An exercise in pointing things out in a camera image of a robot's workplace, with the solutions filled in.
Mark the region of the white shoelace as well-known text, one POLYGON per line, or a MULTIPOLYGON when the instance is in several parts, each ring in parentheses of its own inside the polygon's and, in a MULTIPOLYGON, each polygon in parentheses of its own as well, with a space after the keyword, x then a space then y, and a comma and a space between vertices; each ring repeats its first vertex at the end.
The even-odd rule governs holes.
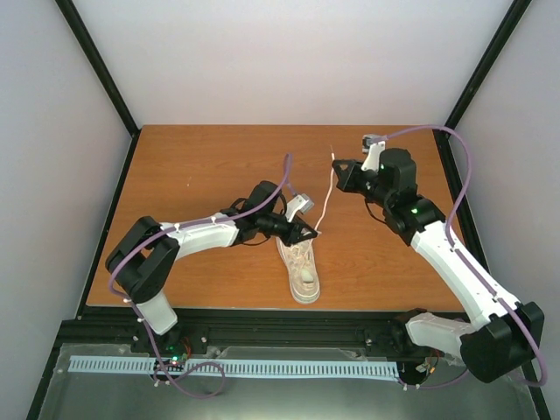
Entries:
POLYGON ((315 224, 315 227, 314 227, 314 229, 318 232, 319 235, 321 235, 320 226, 321 226, 321 223, 323 222, 323 220, 326 217, 326 212, 327 212, 329 200, 332 196, 333 188, 334 188, 334 175, 335 175, 335 173, 334 173, 334 169, 333 169, 333 162, 336 159, 336 155, 334 153, 334 149, 333 149, 332 146, 330 146, 330 149, 331 149, 331 153, 330 153, 331 168, 330 168, 330 172, 329 172, 329 186, 328 186, 327 192, 325 194, 325 199, 324 199, 323 206, 322 206, 322 209, 321 209, 321 214, 320 214, 320 216, 319 216, 319 218, 318 218, 318 220, 315 224))

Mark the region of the cream white lace sneaker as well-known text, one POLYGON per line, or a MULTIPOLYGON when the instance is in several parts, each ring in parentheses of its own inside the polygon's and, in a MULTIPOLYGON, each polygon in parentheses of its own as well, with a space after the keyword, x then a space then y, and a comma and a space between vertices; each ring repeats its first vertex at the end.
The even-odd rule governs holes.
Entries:
POLYGON ((287 270, 293 299, 301 305, 309 305, 317 301, 320 296, 320 284, 312 240, 286 247, 276 239, 276 247, 287 270))

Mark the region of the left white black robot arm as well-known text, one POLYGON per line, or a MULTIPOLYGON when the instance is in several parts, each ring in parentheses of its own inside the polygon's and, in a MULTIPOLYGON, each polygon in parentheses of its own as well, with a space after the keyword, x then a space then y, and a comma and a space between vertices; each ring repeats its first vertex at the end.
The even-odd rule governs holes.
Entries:
POLYGON ((312 206, 306 194, 286 199, 278 185, 262 181, 247 198, 203 219, 168 223, 144 216, 106 259, 109 288, 137 310, 151 329, 152 343, 172 352, 182 341, 178 316, 164 293, 173 264, 209 249, 249 245, 263 235, 276 240, 290 277, 307 284, 316 274, 312 241, 318 231, 301 216, 312 206))

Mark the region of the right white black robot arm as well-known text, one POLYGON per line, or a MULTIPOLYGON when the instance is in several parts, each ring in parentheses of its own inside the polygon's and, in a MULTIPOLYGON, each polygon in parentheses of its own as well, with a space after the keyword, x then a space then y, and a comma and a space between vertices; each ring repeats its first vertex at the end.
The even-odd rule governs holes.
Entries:
POLYGON ((404 313, 393 329, 397 352, 430 347, 463 361, 490 383, 536 358, 543 331, 540 307, 522 303, 480 265, 442 211, 417 191, 417 165, 407 150, 371 148, 366 161, 336 159, 337 187, 382 210, 386 226, 443 279, 468 317, 404 313))

